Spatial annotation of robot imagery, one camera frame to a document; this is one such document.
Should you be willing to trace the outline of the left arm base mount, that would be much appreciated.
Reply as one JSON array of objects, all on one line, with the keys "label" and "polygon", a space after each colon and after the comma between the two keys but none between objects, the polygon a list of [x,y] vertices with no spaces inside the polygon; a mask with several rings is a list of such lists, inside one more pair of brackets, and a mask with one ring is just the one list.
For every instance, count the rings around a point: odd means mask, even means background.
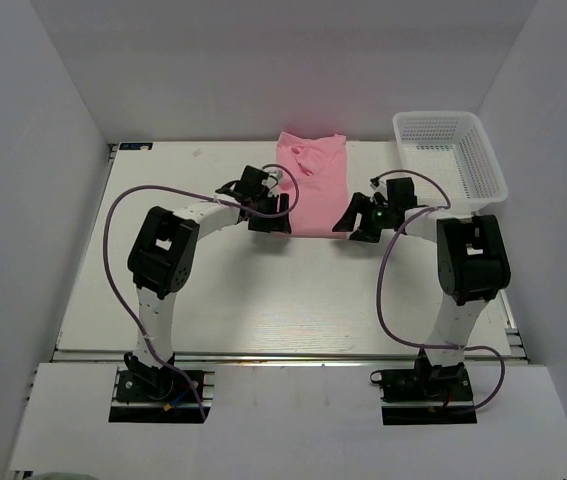
[{"label": "left arm base mount", "polygon": [[173,369],[124,355],[117,371],[108,421],[121,424],[203,424],[212,405],[212,371],[185,370],[196,388]]}]

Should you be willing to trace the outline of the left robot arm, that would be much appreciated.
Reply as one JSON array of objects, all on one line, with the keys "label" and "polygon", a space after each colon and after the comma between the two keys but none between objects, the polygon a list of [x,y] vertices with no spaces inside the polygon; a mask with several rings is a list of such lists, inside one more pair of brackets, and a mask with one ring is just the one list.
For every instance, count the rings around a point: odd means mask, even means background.
[{"label": "left robot arm", "polygon": [[292,206],[288,194],[271,187],[227,185],[210,201],[147,212],[127,260],[138,298],[139,334],[126,363],[129,369],[147,367],[139,384],[151,398],[165,398],[174,387],[174,374],[164,367],[173,362],[176,295],[191,275],[197,243],[243,222],[253,231],[289,234]]}]

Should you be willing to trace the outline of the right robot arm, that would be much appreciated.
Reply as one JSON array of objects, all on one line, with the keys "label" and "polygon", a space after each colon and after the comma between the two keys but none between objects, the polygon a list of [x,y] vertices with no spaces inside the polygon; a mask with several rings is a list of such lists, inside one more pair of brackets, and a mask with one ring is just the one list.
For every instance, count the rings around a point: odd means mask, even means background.
[{"label": "right robot arm", "polygon": [[[475,351],[495,353],[492,347],[468,344],[480,314],[505,289],[511,268],[499,223],[494,215],[456,216],[452,201],[434,180],[413,170],[397,169],[371,179],[374,193],[355,193],[332,230],[351,241],[377,243],[391,230],[375,291],[378,322],[393,341],[421,351],[430,364],[414,374],[416,390],[435,399],[447,391],[451,377],[445,367],[464,362]],[[382,307],[385,269],[398,240],[412,236],[436,246],[437,275],[442,301],[427,340],[417,343],[394,334]]]}]

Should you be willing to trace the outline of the pink t shirt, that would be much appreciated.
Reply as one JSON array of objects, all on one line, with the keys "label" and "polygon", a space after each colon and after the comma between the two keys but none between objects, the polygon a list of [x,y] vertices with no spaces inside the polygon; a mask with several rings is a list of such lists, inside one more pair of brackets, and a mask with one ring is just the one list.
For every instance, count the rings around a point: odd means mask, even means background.
[{"label": "pink t shirt", "polygon": [[332,228],[343,216],[350,201],[347,185],[346,137],[333,135],[303,139],[280,134],[276,146],[277,163],[293,175],[284,175],[280,191],[290,195],[297,206],[289,213],[295,237],[342,239],[345,234]]}]

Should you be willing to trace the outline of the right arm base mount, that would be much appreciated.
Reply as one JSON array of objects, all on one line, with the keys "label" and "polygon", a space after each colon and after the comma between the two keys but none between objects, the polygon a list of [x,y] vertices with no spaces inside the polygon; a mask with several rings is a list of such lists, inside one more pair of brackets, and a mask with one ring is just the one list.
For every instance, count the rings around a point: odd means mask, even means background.
[{"label": "right arm base mount", "polygon": [[469,425],[477,422],[474,396],[464,363],[433,365],[421,351],[407,369],[375,370],[385,426]]}]

